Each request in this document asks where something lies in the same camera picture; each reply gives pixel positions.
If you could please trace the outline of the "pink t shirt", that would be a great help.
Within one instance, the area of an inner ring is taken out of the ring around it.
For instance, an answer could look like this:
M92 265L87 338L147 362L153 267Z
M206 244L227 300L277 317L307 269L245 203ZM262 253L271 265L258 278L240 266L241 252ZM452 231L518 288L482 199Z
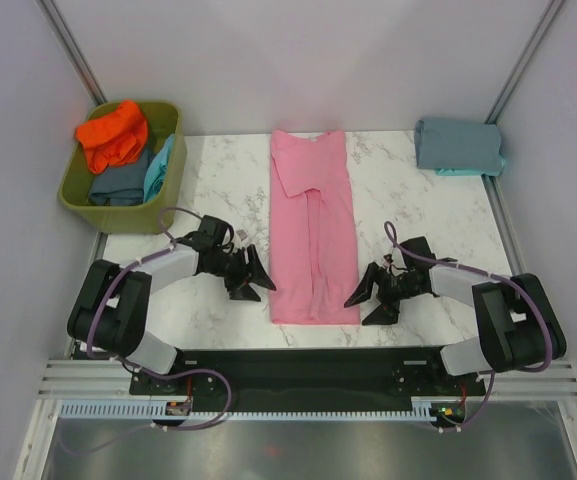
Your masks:
M359 272L344 132L272 132L269 266L273 323L359 324L358 308L345 304Z

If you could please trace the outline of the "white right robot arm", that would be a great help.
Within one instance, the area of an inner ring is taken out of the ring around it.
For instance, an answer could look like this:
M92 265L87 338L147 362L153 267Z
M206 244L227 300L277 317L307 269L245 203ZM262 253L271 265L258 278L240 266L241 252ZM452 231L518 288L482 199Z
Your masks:
M423 295L473 308L477 335L442 347L440 360L426 368L433 391L449 393L467 374L540 372L565 355L566 338L537 276L503 277L439 259L424 236L394 247L402 253L404 266L396 267L390 255L381 264L370 263L344 306L375 297L379 305L362 320L365 326L396 324L400 304Z

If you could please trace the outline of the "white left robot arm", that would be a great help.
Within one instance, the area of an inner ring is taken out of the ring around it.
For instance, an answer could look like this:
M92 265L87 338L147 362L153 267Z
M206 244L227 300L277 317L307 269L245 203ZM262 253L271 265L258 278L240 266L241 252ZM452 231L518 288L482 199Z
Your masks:
M159 251L125 264L94 261L72 307L67 333L85 344L89 358L115 358L152 377L164 392L179 392L188 371L176 362L179 350L147 330L150 297L201 274L222 279L234 301L259 302L255 286L277 289L256 247L242 245L228 222L204 215L196 230L170 236Z

